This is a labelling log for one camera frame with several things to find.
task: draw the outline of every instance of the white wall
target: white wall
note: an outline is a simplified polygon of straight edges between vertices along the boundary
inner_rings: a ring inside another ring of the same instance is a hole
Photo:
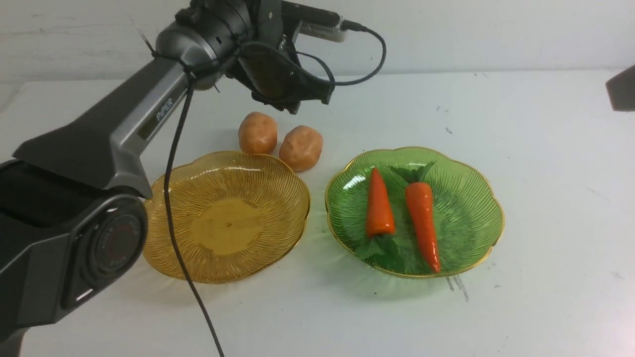
[[[633,0],[298,0],[384,35],[385,72],[624,68],[635,64]],[[1,0],[0,82],[123,78],[188,0]],[[370,70],[378,44],[300,37],[336,74]],[[310,69],[316,66],[305,65]]]

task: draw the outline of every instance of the gold rim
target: gold rim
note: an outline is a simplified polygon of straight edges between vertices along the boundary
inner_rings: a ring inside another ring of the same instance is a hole
[[[500,213],[501,213],[501,214],[502,214],[502,216],[503,216],[503,228],[500,230],[500,235],[498,236],[498,238],[496,239],[496,241],[494,241],[494,243],[490,246],[490,249],[487,251],[487,253],[485,253],[485,255],[484,255],[484,256],[483,256],[483,257],[482,257],[479,261],[477,261],[477,262],[476,262],[476,263],[474,263],[473,265],[471,265],[471,266],[469,266],[469,267],[467,267],[467,268],[465,268],[465,269],[463,269],[463,270],[457,271],[457,272],[452,272],[452,273],[439,273],[439,274],[424,274],[424,275],[407,275],[407,274],[395,273],[394,271],[386,270],[386,269],[384,269],[384,268],[382,268],[382,267],[371,266],[371,265],[369,265],[369,266],[371,266],[371,267],[373,267],[373,268],[375,268],[375,269],[377,269],[377,270],[379,270],[379,271],[382,271],[382,272],[384,272],[384,273],[386,273],[386,274],[390,274],[390,275],[394,275],[394,276],[399,276],[399,277],[401,277],[401,278],[411,278],[411,279],[421,279],[421,278],[442,278],[442,277],[444,277],[444,276],[452,276],[452,275],[456,275],[456,274],[461,274],[461,273],[464,273],[464,272],[466,272],[466,271],[468,271],[468,270],[470,270],[470,269],[473,269],[473,268],[477,267],[478,265],[480,265],[481,263],[483,263],[483,262],[484,262],[484,261],[485,261],[485,260],[486,260],[486,259],[490,256],[491,251],[494,249],[494,246],[498,243],[498,241],[500,241],[500,238],[503,236],[503,233],[505,232],[505,211],[503,210],[503,207],[500,205],[500,202],[498,202],[498,200],[496,199],[496,196],[494,195],[494,190],[491,188],[491,184],[490,184],[490,182],[487,180],[487,178],[485,178],[485,176],[484,176],[484,175],[483,175],[483,174],[482,174],[479,170],[477,170],[477,169],[473,168],[472,166],[470,166],[470,165],[468,165],[468,164],[466,164],[466,163],[463,163],[463,162],[461,162],[461,161],[454,160],[454,159],[450,158],[449,156],[447,156],[446,154],[443,154],[442,152],[439,152],[439,151],[434,150],[434,149],[430,149],[429,147],[423,147],[423,146],[404,146],[404,147],[400,147],[400,148],[397,148],[397,149],[375,149],[375,150],[370,150],[370,151],[362,152],[361,154],[359,154],[359,155],[355,156],[355,158],[353,158],[352,160],[350,160],[350,161],[349,161],[349,163],[348,163],[348,164],[346,164],[346,166],[344,167],[344,169],[343,169],[343,170],[341,170],[341,171],[339,171],[338,173],[336,173],[336,174],[335,174],[335,175],[334,175],[334,176],[333,176],[333,177],[329,180],[328,184],[326,185],[326,190],[324,191],[324,205],[325,205],[325,207],[326,207],[326,220],[328,221],[328,229],[329,229],[329,230],[331,231],[331,233],[333,234],[333,237],[335,237],[335,240],[337,240],[337,243],[340,243],[340,245],[341,245],[342,247],[344,247],[344,249],[346,249],[349,253],[351,253],[351,254],[353,254],[353,256],[355,256],[355,253],[354,253],[354,252],[353,252],[353,251],[352,251],[352,250],[351,250],[348,246],[346,246],[346,245],[345,245],[345,244],[344,244],[344,243],[340,240],[340,238],[337,236],[337,234],[335,234],[335,231],[333,230],[333,226],[331,225],[331,213],[329,212],[329,209],[328,209],[328,191],[329,191],[329,188],[331,187],[331,185],[332,185],[332,183],[333,183],[333,181],[335,180],[335,178],[336,178],[336,177],[338,177],[339,175],[341,175],[341,174],[343,174],[344,172],[346,172],[346,171],[347,171],[347,170],[351,167],[351,165],[353,165],[353,163],[355,163],[355,161],[357,161],[357,160],[358,160],[359,158],[361,158],[362,156],[365,156],[365,155],[371,154],[371,153],[373,153],[373,152],[378,152],[378,151],[399,151],[399,150],[404,150],[404,149],[423,149],[423,150],[428,150],[428,151],[431,151],[431,152],[435,152],[436,154],[439,154],[440,156],[442,156],[442,157],[444,157],[444,158],[446,158],[446,159],[448,159],[448,160],[450,160],[450,161],[452,161],[452,162],[455,162],[455,163],[458,163],[458,164],[464,165],[464,166],[466,166],[466,167],[468,167],[468,168],[471,168],[471,169],[472,169],[472,170],[474,170],[476,173],[478,173],[478,174],[481,176],[481,178],[485,181],[485,183],[487,184],[487,187],[490,189],[490,192],[491,192],[491,197],[492,197],[492,199],[494,200],[494,202],[496,203],[496,205],[498,206],[498,209],[500,210]]]
[[[242,151],[237,151],[237,150],[224,150],[224,151],[215,151],[215,152],[211,152],[209,154],[205,154],[203,156],[201,156],[200,158],[195,159],[194,161],[184,164],[184,165],[180,165],[177,166],[175,168],[172,168],[172,171],[174,172],[177,169],[183,168],[183,167],[187,167],[190,165],[194,165],[197,161],[207,157],[207,156],[211,156],[211,155],[216,155],[216,154],[238,154],[238,155],[243,155],[243,156],[265,156],[265,157],[269,157],[269,158],[273,158],[275,161],[277,161],[278,163],[281,163],[284,167],[287,168],[287,170],[292,174],[292,177],[294,179],[297,179],[302,187],[304,188],[304,190],[307,192],[309,200],[307,202],[307,212],[304,215],[304,224],[302,225],[302,231],[300,232],[300,234],[298,235],[298,238],[295,240],[295,243],[293,244],[293,246],[291,246],[291,248],[289,248],[289,250],[287,250],[284,254],[282,254],[282,256],[280,256],[280,258],[276,259],[275,261],[271,262],[270,264],[264,265],[262,266],[260,269],[254,271],[253,273],[249,274],[249,275],[245,275],[242,276],[240,278],[235,278],[235,279],[231,279],[231,280],[226,280],[226,281],[221,281],[219,283],[203,283],[200,281],[194,281],[196,283],[202,283],[202,284],[212,284],[212,285],[221,285],[221,284],[227,284],[227,283],[233,283],[235,281],[239,281],[239,280],[243,280],[246,278],[249,278],[251,276],[254,276],[258,273],[260,273],[261,271],[263,271],[264,269],[266,269],[267,267],[270,267],[272,265],[274,265],[275,263],[279,262],[280,260],[282,260],[282,258],[286,257],[300,242],[300,239],[302,239],[302,236],[304,235],[304,232],[306,232],[307,230],[307,221],[309,219],[309,212],[311,211],[311,190],[309,190],[309,187],[307,186],[307,184],[293,171],[293,169],[291,169],[291,167],[289,165],[287,165],[284,161],[280,160],[279,158],[270,155],[270,154],[245,154]],[[152,187],[154,187],[160,180],[165,178],[165,173],[161,176],[159,176],[159,178],[157,178],[154,183],[152,184]],[[144,202],[144,208],[146,206],[146,204],[148,204],[148,202],[151,202],[154,199],[154,195],[152,195],[152,198],[150,199],[146,199]],[[177,279],[177,280],[185,280],[185,278],[177,278],[174,276],[170,276],[165,274],[164,272],[162,272],[161,270],[158,269],[158,266],[155,266],[151,261],[149,261],[146,257],[145,257],[145,247],[142,251],[143,255],[144,255],[144,259],[145,261],[148,263],[148,265],[150,265],[154,270],[156,270],[157,272],[169,277],[169,278],[173,278],[173,279]]]

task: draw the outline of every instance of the potato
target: potato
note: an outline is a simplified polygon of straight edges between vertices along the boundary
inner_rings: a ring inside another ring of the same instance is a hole
[[[276,121],[260,112],[249,113],[238,129],[238,144],[245,154],[270,154],[277,145]]]
[[[322,155],[322,135],[315,129],[300,125],[289,131],[280,147],[280,159],[293,171],[306,171],[318,163]]]

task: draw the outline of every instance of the metal arm segment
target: metal arm segment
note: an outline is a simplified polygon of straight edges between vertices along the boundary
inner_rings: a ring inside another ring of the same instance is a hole
[[[75,121],[24,142],[13,156],[98,189],[128,186],[149,198],[139,156],[186,90],[181,64],[156,58]]]

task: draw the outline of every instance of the green glass plate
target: green glass plate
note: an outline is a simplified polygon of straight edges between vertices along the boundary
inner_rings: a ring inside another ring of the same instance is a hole
[[[439,273],[434,273],[421,257],[404,196],[408,184],[391,170],[391,167],[414,170],[431,161],[436,163],[425,181],[434,195]],[[355,254],[357,248],[368,242],[366,202],[373,167],[384,178],[396,233],[392,237],[374,238],[383,254],[362,259],[370,266],[407,278],[449,276],[480,264],[501,237],[505,227],[503,209],[478,171],[431,149],[404,147],[365,152],[329,182],[325,195],[329,227],[349,252]]]

